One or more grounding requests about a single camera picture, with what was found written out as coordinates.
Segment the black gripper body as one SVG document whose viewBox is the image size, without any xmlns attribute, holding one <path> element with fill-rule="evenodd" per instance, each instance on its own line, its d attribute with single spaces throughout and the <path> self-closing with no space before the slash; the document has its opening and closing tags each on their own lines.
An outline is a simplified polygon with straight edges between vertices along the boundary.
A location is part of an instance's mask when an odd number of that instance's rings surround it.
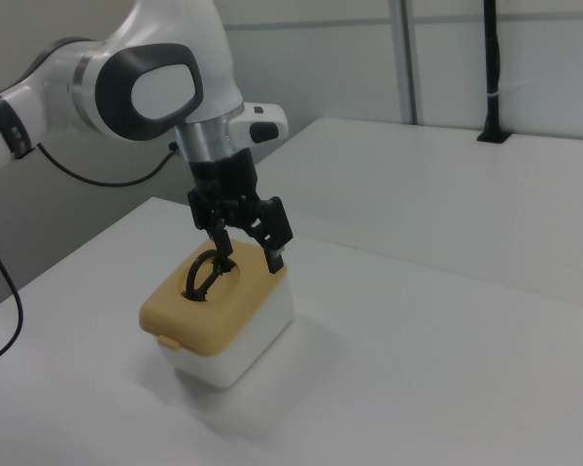
<svg viewBox="0 0 583 466">
<path fill-rule="evenodd" d="M 258 203 L 257 170 L 250 149 L 215 161 L 190 162 L 189 168 L 195 189 L 189 195 L 189 204 L 203 201 L 239 201 Z"/>
</svg>

